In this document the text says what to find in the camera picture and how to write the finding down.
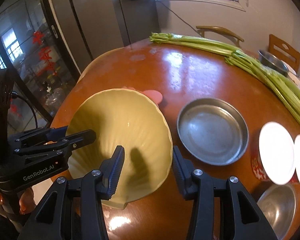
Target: wooden table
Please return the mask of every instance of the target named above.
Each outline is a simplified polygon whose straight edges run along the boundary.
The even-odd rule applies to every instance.
[[[240,68],[227,65],[224,57],[181,46],[152,44],[147,40],[98,60],[70,92],[52,127],[68,125],[77,108],[93,94],[123,86],[161,92],[163,102],[159,105],[160,110],[170,127],[173,144],[179,147],[183,156],[190,159],[196,168],[203,169],[213,177],[227,179],[232,175],[237,176],[255,199],[271,184],[260,182],[250,166],[251,154],[258,151],[262,126],[275,121],[282,124],[293,139],[300,134],[300,125],[274,93]],[[186,151],[178,137],[176,120],[180,109],[202,97],[220,98],[230,103],[248,125],[248,149],[240,160],[231,165],[218,167],[202,163]],[[62,175],[71,178],[68,171]],[[285,239],[290,239],[300,225],[300,185],[294,187],[298,205]],[[214,232],[218,236],[220,211],[219,203],[215,203]],[[103,207],[111,240],[184,240],[191,209],[192,201],[182,199],[172,172],[156,192],[128,204],[125,210]]]

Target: pink object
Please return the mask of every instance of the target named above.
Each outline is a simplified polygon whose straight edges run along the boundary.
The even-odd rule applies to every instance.
[[[145,90],[145,91],[139,91],[136,90],[133,87],[122,87],[125,89],[130,89],[130,90],[135,90],[138,91],[142,94],[144,94],[146,97],[148,97],[149,99],[151,99],[151,101],[153,101],[157,106],[162,102],[163,100],[163,96],[160,92],[158,92],[157,90]]]
[[[160,104],[163,100],[162,94],[157,90],[145,90],[141,93],[149,97],[157,105]]]

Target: stainless steel plate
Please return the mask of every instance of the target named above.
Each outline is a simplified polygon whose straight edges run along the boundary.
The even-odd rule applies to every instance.
[[[296,211],[296,192],[289,185],[273,185],[258,200],[258,206],[264,213],[278,240],[287,234]]]
[[[261,64],[278,71],[284,76],[287,76],[289,72],[288,67],[285,65],[285,63],[283,63],[282,60],[265,50],[259,50],[259,60]]]
[[[230,104],[215,98],[190,102],[179,113],[177,130],[187,150],[212,165],[239,160],[247,149],[246,122]]]

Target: wooden chair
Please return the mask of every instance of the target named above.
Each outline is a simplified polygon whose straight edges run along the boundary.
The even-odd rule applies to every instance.
[[[290,55],[290,57],[283,54],[281,51],[275,49],[274,46],[277,46],[278,48],[282,49],[285,53]],[[300,53],[296,51],[293,47],[291,47],[288,43],[279,39],[273,34],[270,34],[269,36],[269,52],[272,55],[276,56],[278,59],[281,59],[287,64],[289,64],[290,67],[292,67],[296,72],[298,71],[300,66]]]
[[[223,27],[219,27],[219,26],[196,26],[196,28],[198,29],[198,33],[200,34],[200,36],[203,37],[203,38],[204,38],[204,33],[205,32],[214,32],[214,33],[218,33],[218,34],[221,34],[221,35],[226,35],[226,36],[236,38],[237,43],[235,45],[237,47],[240,47],[240,41],[244,42],[244,39],[241,38],[239,35],[233,33],[231,30],[228,30],[228,29],[223,28]]]

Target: celery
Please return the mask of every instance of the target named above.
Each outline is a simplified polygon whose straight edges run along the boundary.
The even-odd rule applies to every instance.
[[[152,33],[150,40],[156,43],[180,45],[225,56],[226,63],[235,65],[267,85],[282,101],[300,124],[300,90],[288,78],[263,66],[234,45],[206,38],[181,36],[169,33]]]

